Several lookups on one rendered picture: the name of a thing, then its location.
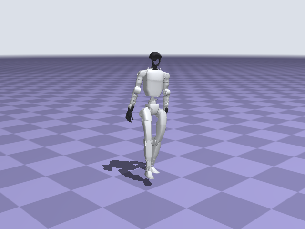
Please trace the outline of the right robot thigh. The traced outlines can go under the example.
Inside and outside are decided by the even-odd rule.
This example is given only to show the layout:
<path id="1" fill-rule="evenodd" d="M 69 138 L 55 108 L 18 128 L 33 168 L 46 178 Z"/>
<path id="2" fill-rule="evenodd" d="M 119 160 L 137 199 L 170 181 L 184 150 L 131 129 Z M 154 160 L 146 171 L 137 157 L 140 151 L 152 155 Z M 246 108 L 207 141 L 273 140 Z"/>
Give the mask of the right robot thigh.
<path id="1" fill-rule="evenodd" d="M 143 108 L 139 112 L 140 118 L 142 118 L 142 125 L 144 130 L 144 138 L 147 142 L 148 140 L 151 141 L 151 144 L 153 145 L 153 139 L 152 139 L 152 116 L 151 111 L 148 109 L 148 107 Z"/>

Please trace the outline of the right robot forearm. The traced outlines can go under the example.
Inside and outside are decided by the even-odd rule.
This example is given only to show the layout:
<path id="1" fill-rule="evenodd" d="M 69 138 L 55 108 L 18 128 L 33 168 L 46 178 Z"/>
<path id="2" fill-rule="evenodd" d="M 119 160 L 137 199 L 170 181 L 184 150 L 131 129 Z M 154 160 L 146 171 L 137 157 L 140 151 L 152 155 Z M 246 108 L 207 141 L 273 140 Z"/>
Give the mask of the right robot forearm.
<path id="1" fill-rule="evenodd" d="M 136 87 L 135 87 L 135 88 L 136 88 Z M 131 109 L 131 106 L 134 106 L 134 105 L 136 104 L 136 99 L 137 99 L 138 95 L 134 93 L 135 88 L 134 88 L 134 90 L 133 90 L 133 92 L 132 92 L 132 97 L 131 97 L 130 103 L 129 103 L 129 105 L 128 105 L 128 108 L 129 108 L 129 109 Z"/>

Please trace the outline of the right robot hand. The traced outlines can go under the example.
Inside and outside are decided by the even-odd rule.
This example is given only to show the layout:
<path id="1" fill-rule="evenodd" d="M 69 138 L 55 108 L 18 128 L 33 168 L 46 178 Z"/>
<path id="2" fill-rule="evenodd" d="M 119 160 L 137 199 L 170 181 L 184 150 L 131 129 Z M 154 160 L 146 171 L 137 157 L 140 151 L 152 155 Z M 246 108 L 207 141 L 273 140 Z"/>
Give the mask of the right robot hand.
<path id="1" fill-rule="evenodd" d="M 128 111 L 127 111 L 127 113 L 126 113 L 126 119 L 127 119 L 129 122 L 131 122 L 131 123 L 132 123 L 131 118 L 132 118 L 132 120 L 133 120 L 133 117 L 132 117 L 132 111 L 133 111 L 133 109 L 134 109 L 134 106 L 131 106 L 131 109 L 128 108 Z"/>

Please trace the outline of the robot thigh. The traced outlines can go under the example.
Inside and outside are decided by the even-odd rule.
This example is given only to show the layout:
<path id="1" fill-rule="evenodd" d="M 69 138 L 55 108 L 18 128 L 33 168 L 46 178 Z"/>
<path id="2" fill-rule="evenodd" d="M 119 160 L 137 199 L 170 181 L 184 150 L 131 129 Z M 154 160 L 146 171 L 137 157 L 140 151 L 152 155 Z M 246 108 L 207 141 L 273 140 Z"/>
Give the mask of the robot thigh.
<path id="1" fill-rule="evenodd" d="M 142 125 L 144 130 L 144 138 L 147 142 L 148 140 L 151 141 L 151 144 L 153 145 L 153 139 L 152 139 L 152 116 L 151 111 L 148 109 L 148 107 L 143 108 L 139 112 L 140 118 L 142 118 Z"/>
<path id="2" fill-rule="evenodd" d="M 156 136 L 152 138 L 154 146 L 157 146 L 159 142 L 162 141 L 162 138 L 166 129 L 167 114 L 163 109 L 159 109 L 158 115 L 156 115 L 158 121 L 156 122 Z"/>

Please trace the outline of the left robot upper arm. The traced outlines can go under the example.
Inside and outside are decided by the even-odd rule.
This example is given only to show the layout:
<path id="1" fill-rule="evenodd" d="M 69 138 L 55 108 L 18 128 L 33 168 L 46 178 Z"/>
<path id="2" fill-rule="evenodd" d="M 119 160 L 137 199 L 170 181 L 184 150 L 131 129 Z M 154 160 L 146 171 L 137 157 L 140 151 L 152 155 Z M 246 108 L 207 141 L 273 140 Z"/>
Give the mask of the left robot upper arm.
<path id="1" fill-rule="evenodd" d="M 166 72 L 164 72 L 164 81 L 163 81 L 163 95 L 167 96 L 170 95 L 170 90 L 168 89 L 169 86 L 169 78 L 170 75 Z"/>

